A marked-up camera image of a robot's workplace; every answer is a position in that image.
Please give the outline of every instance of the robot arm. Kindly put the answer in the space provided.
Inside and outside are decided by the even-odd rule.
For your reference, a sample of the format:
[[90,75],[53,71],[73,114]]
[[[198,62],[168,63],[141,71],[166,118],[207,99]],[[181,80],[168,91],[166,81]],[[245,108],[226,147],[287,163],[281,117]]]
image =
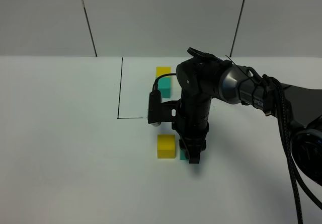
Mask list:
[[[252,105],[266,116],[277,116],[274,87],[251,67],[237,66],[212,54],[189,48],[193,58],[177,66],[181,99],[162,103],[153,87],[149,97],[148,122],[171,122],[180,135],[180,149],[189,163],[199,163],[206,149],[208,115],[212,98],[230,104]],[[287,111],[291,151],[295,162],[309,178],[322,185],[322,90],[282,84]]]

